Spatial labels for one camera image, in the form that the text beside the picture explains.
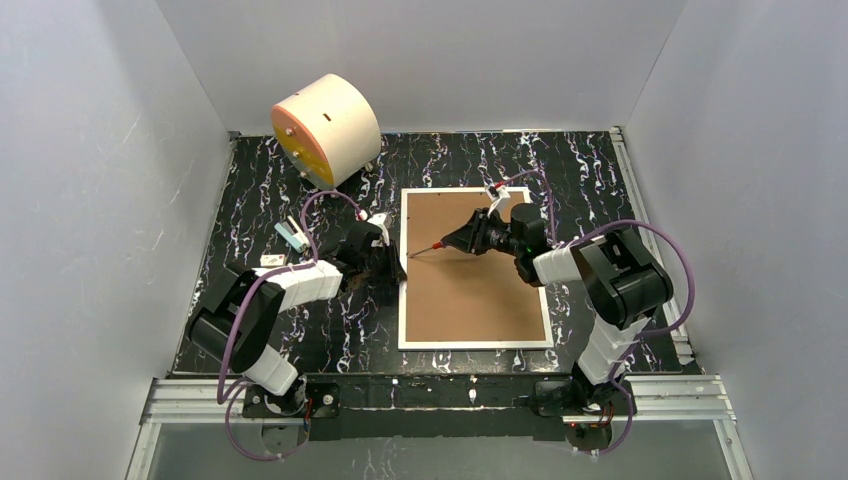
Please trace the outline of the blue red screwdriver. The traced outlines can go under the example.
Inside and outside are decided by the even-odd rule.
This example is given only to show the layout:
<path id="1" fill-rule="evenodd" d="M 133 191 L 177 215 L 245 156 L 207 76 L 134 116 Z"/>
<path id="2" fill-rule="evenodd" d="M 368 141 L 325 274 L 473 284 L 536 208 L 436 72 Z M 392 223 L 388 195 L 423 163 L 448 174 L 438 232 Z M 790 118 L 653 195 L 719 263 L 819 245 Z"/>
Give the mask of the blue red screwdriver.
<path id="1" fill-rule="evenodd" d="M 409 254 L 407 255 L 407 258 L 414 258 L 414 257 L 419 256 L 419 255 L 421 255 L 421 254 L 424 254 L 424 253 L 426 253 L 426 252 L 433 251 L 433 250 L 438 250 L 438 249 L 442 249 L 442 248 L 444 248 L 444 244 L 443 244 L 443 242 L 436 242 L 436 243 L 432 244 L 432 245 L 431 245 L 431 246 L 429 246 L 429 247 L 426 247 L 426 248 L 424 248 L 424 249 L 421 249 L 421 250 L 418 250 L 418 251 L 415 251 L 415 252 L 409 253 Z"/>

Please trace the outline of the white picture frame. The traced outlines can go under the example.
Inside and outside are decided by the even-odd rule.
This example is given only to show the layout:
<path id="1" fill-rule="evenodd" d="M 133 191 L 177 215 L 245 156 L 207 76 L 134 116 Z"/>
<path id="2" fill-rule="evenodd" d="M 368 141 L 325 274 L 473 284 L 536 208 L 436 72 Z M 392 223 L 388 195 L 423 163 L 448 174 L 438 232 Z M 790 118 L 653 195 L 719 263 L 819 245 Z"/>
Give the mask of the white picture frame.
<path id="1" fill-rule="evenodd" d="M 401 195 L 400 350 L 543 350 L 553 346 L 544 289 L 524 283 L 511 256 L 442 248 L 407 258 L 489 208 L 482 187 L 406 188 Z"/>

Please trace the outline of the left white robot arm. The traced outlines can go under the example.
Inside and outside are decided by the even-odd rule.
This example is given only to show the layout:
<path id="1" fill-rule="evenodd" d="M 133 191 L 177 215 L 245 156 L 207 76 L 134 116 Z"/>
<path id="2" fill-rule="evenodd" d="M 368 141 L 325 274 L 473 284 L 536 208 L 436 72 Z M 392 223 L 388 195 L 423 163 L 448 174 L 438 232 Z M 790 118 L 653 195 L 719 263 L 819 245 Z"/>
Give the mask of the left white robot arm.
<path id="1" fill-rule="evenodd" d="M 267 268 L 227 266 L 198 301 L 185 337 L 227 371 L 243 375 L 274 396 L 284 396 L 298 372 L 269 344 L 278 315 L 364 285 L 396 286 L 405 281 L 390 225 L 386 213 L 359 221 L 327 259 L 278 267 L 273 277 Z"/>

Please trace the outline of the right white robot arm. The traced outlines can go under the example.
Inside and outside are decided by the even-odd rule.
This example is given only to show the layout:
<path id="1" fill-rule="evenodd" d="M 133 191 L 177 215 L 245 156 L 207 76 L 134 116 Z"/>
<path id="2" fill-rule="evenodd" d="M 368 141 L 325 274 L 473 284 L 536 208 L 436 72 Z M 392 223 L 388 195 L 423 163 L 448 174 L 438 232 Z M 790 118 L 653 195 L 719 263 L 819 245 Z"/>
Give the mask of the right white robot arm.
<path id="1" fill-rule="evenodd" d="M 440 247 L 482 255 L 495 250 L 513 257 L 519 277 L 533 287 L 581 281 L 595 312 L 588 344 L 566 380 L 541 381 L 530 404 L 540 416 L 632 403 L 623 380 L 623 359 L 649 320 L 670 301 L 670 277 L 650 254 L 632 222 L 608 224 L 564 246 L 547 237 L 539 209 L 520 203 L 509 220 L 486 208 L 476 209 L 460 228 L 446 234 Z"/>

